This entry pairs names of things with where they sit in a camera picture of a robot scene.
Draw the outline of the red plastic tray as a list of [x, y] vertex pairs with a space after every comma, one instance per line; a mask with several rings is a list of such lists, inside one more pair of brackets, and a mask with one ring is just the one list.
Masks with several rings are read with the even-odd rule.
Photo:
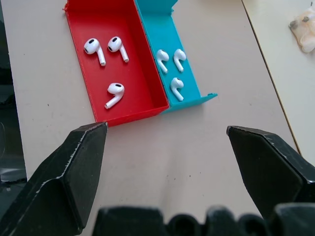
[[[158, 115], [169, 107], [134, 0], [67, 0], [64, 11], [97, 122], [120, 125]], [[114, 36], [122, 40], [128, 63], [119, 51], [108, 50]], [[105, 66], [100, 65], [97, 53], [84, 51], [90, 38], [100, 42]], [[125, 92], [116, 105], [106, 109], [113, 98], [107, 91], [111, 83], [122, 84]]]

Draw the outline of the blue plastic tray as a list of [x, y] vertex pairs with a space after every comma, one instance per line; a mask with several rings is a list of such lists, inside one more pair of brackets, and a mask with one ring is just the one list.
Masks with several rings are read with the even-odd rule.
[[[210, 93], [206, 96], [201, 95], [188, 59], [181, 61], [184, 68], [182, 73], [179, 72], [174, 63], [174, 52], [177, 49], [185, 51], [172, 18], [173, 6], [178, 0], [134, 1], [169, 101], [169, 108], [164, 112], [168, 113], [197, 106], [217, 97], [216, 93]], [[168, 69], [167, 74], [162, 72], [157, 62], [156, 53], [160, 49], [166, 51], [169, 55], [169, 61], [163, 62]], [[170, 83], [175, 77], [184, 83], [184, 87], [178, 89], [179, 93], [184, 97], [183, 101], [179, 101], [170, 88]]]

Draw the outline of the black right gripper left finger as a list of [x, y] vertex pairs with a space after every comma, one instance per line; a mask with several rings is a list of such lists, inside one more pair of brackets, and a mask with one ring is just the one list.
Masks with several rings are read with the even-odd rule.
[[0, 236], [78, 236], [100, 179], [108, 124], [72, 130], [35, 170], [0, 220]]

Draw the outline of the white earbud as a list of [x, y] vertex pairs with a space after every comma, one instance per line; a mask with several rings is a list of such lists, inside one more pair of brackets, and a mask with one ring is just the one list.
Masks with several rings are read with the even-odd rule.
[[178, 89], [182, 89], [184, 87], [184, 83], [179, 78], [175, 77], [172, 79], [170, 83], [170, 88], [173, 92], [173, 94], [176, 96], [176, 98], [179, 101], [183, 101], [184, 97], [179, 93]]
[[156, 53], [156, 57], [157, 57], [157, 63], [160, 66], [162, 72], [164, 74], [168, 73], [168, 69], [166, 68], [166, 66], [163, 64], [164, 61], [169, 61], [169, 55], [166, 51], [160, 49], [157, 51]]
[[179, 72], [183, 72], [184, 71], [184, 68], [181, 64], [181, 61], [185, 61], [187, 59], [187, 56], [185, 54], [185, 52], [181, 49], [177, 49], [175, 52], [174, 52], [174, 55], [173, 55], [173, 60], [174, 60], [174, 63], [177, 67], [177, 69], [179, 70]]
[[113, 95], [113, 98], [105, 104], [105, 108], [110, 109], [122, 99], [125, 87], [120, 83], [111, 83], [107, 91]]
[[129, 62], [129, 57], [127, 55], [127, 52], [126, 52], [125, 47], [123, 45], [123, 42], [118, 36], [114, 36], [113, 38], [111, 38], [109, 40], [107, 48], [108, 48], [108, 50], [110, 52], [117, 52], [117, 51], [119, 51], [121, 53], [123, 61], [125, 63]]
[[101, 66], [106, 65], [106, 60], [104, 57], [102, 47], [100, 45], [100, 42], [96, 38], [90, 38], [87, 40], [87, 42], [84, 44], [84, 51], [88, 55], [92, 55], [94, 53], [97, 53], [100, 65]]

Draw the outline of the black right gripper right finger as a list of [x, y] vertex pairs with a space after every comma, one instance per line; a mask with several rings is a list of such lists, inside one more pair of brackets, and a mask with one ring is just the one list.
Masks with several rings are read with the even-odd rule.
[[279, 135], [228, 126], [243, 183], [263, 218], [285, 203], [315, 203], [315, 166]]

